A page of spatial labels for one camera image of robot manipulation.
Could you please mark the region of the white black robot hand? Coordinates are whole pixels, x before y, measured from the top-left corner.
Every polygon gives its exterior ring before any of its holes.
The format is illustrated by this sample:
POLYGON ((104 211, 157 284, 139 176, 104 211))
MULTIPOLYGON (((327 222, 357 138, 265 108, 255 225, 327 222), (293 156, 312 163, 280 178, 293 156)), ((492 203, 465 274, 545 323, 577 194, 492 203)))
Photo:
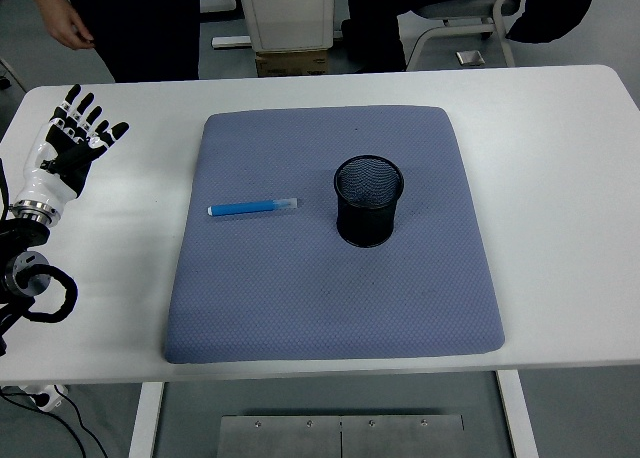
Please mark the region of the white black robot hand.
POLYGON ((78 198, 94 161, 129 129, 101 118, 93 93, 73 85, 40 128, 24 167, 25 186, 18 202, 38 202, 61 212, 78 198))

